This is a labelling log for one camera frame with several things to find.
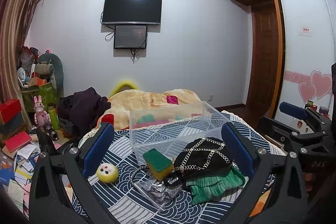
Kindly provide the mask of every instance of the clear plastic box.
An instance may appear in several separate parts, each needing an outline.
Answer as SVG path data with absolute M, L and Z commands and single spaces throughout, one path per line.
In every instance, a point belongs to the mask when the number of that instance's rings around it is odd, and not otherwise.
M 139 165 L 142 155 L 157 149 L 174 159 L 184 147 L 198 138 L 221 138 L 222 125 L 229 120 L 202 101 L 188 105 L 138 110 L 130 113 L 130 144 Z

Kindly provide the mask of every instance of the sponge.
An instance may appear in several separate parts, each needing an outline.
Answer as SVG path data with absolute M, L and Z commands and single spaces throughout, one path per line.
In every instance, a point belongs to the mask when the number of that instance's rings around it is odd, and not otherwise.
M 173 170 L 173 163 L 155 148 L 143 154 L 150 171 L 157 180 L 163 180 Z

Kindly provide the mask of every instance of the white fan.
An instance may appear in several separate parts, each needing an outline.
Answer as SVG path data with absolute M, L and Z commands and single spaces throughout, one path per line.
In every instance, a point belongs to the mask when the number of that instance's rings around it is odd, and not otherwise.
M 17 70 L 17 78 L 19 78 L 20 82 L 23 84 L 26 79 L 26 72 L 24 68 L 19 68 Z

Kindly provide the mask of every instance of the curtain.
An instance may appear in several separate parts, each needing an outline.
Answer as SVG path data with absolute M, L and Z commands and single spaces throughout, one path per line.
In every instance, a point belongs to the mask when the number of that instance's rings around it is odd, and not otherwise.
M 19 99 L 22 115 L 31 122 L 25 110 L 17 78 L 17 49 L 24 45 L 38 0 L 0 0 L 0 102 Z

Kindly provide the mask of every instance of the pink toy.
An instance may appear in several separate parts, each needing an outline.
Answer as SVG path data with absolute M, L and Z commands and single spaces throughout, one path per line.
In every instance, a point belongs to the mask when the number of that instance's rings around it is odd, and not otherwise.
M 35 123 L 43 129 L 43 125 L 45 123 L 50 124 L 50 118 L 47 112 L 44 110 L 44 105 L 42 103 L 42 97 L 39 96 L 39 99 L 37 100 L 36 96 L 34 96 L 34 120 Z

